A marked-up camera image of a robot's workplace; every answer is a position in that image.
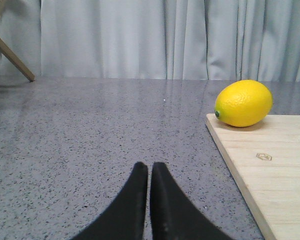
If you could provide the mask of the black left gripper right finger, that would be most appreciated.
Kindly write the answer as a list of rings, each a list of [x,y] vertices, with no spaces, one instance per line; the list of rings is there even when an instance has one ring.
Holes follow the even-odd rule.
[[[187,198],[168,167],[152,167],[150,219],[154,240],[230,240]]]

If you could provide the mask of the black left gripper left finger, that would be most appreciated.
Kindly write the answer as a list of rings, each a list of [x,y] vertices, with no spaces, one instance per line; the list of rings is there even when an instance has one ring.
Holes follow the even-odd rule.
[[[136,162],[112,203],[74,240],[141,240],[144,233],[148,167]]]

